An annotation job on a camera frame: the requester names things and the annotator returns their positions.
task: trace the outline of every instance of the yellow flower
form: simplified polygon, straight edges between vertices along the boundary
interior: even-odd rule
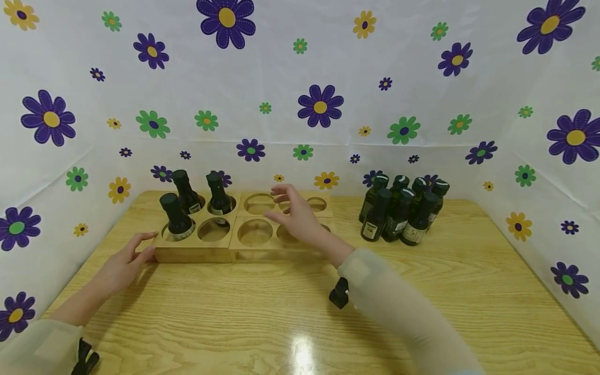
[[[517,240],[525,242],[527,237],[531,236],[531,230],[529,227],[532,225],[531,220],[525,220],[525,214],[519,212],[511,212],[511,217],[506,218],[508,224],[508,231],[515,235]]]
[[[339,179],[340,177],[336,176],[334,172],[322,172],[320,176],[315,176],[314,185],[318,186],[321,190],[324,188],[331,190],[334,186],[338,185]]]
[[[119,120],[117,120],[116,118],[109,118],[109,120],[106,121],[106,123],[113,129],[121,128],[121,122]]]
[[[113,204],[117,202],[123,203],[125,198],[129,196],[129,189],[131,189],[131,184],[127,183],[127,178],[117,177],[114,182],[109,184],[109,198],[113,199]]]
[[[14,0],[10,2],[4,0],[6,8],[4,13],[10,16],[10,22],[13,25],[19,25],[23,31],[27,31],[27,28],[35,30],[34,22],[39,22],[40,19],[34,14],[34,9],[29,5],[23,5],[21,0]]]
[[[75,227],[75,231],[73,232],[73,234],[76,235],[77,237],[79,237],[79,236],[83,236],[87,232],[88,232],[88,226],[85,225],[85,223],[79,223],[79,225]]]
[[[358,134],[360,134],[361,137],[366,137],[367,135],[371,134],[371,128],[362,127],[358,130]]]
[[[375,17],[371,17],[373,12],[361,12],[361,16],[354,19],[354,30],[352,30],[357,38],[367,38],[370,32],[375,31],[375,23],[377,19]]]

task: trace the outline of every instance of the beige sleeve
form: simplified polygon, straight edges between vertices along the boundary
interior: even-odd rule
[[[32,323],[0,351],[0,374],[70,374],[77,363],[83,327],[55,320]]]
[[[416,289],[367,249],[354,251],[338,268],[356,308],[402,338],[419,374],[483,374],[466,343]]]

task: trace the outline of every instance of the yellow flower center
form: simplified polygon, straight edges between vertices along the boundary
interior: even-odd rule
[[[586,134],[581,130],[571,130],[566,135],[566,142],[571,146],[579,146],[586,141]]]
[[[16,323],[16,322],[20,321],[22,317],[23,317],[23,309],[18,308],[10,314],[10,316],[8,317],[8,322]]]
[[[325,111],[327,111],[327,103],[325,103],[324,101],[319,100],[318,102],[316,102],[314,104],[313,107],[314,111],[317,112],[318,114],[323,114],[325,113]]]
[[[235,13],[229,8],[221,8],[219,11],[219,22],[221,25],[232,28],[235,25]]]
[[[152,57],[158,56],[158,51],[156,51],[156,48],[154,48],[152,46],[148,47],[147,51],[148,51],[148,54]]]
[[[58,115],[52,111],[48,111],[44,113],[44,123],[51,128],[56,128],[61,124],[61,119],[58,118]]]
[[[559,27],[559,24],[560,18],[558,16],[548,17],[548,19],[542,24],[542,28],[539,31],[544,35],[550,34],[556,30],[557,27]]]

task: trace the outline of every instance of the bottle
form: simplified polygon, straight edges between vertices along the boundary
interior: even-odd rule
[[[399,192],[398,203],[392,211],[385,217],[385,227],[381,237],[394,242],[406,226],[409,220],[410,203],[415,198],[415,192],[409,188],[402,188]]]
[[[377,191],[373,208],[365,216],[361,228],[361,237],[365,240],[375,242],[381,236],[381,231],[385,225],[385,211],[391,199],[392,192],[388,189],[381,188]]]
[[[169,218],[167,228],[175,241],[181,241],[194,233],[196,224],[181,208],[177,194],[167,193],[163,195],[160,197],[160,205],[167,213]]]
[[[375,203],[375,195],[379,189],[385,189],[388,187],[389,177],[386,175],[376,175],[373,178],[373,186],[365,194],[365,200],[362,203],[361,213],[358,215],[358,220],[362,223],[365,220],[365,216]]]
[[[428,231],[431,228],[431,224],[436,219],[437,215],[440,213],[442,207],[444,206],[444,195],[446,195],[448,190],[450,190],[450,184],[442,179],[437,180],[436,183],[433,185],[433,188],[431,189],[431,192],[437,195],[437,197],[440,200],[429,215],[429,226],[427,227]]]
[[[440,199],[437,195],[430,191],[426,191],[423,194],[419,209],[416,215],[409,218],[409,222],[400,234],[400,240],[408,246],[415,246],[423,238],[423,234],[427,231],[429,226],[429,214],[436,206]]]
[[[200,211],[204,202],[200,196],[191,189],[190,179],[187,172],[183,169],[178,169],[173,172],[173,183],[177,186],[179,193],[179,204],[186,214],[193,214]]]
[[[206,175],[208,187],[211,188],[211,202],[209,212],[213,215],[225,215],[233,210],[233,200],[225,193],[223,188],[223,179],[217,172],[211,172]],[[227,227],[229,223],[225,219],[216,219],[215,223],[220,227]]]

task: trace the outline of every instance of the dark green glass bottle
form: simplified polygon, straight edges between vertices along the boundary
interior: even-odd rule
[[[358,215],[358,221],[361,223],[365,220],[365,216],[375,204],[375,195],[379,189],[388,187],[389,177],[386,175],[376,175],[373,178],[373,186],[365,194],[365,200],[362,203],[361,213]]]

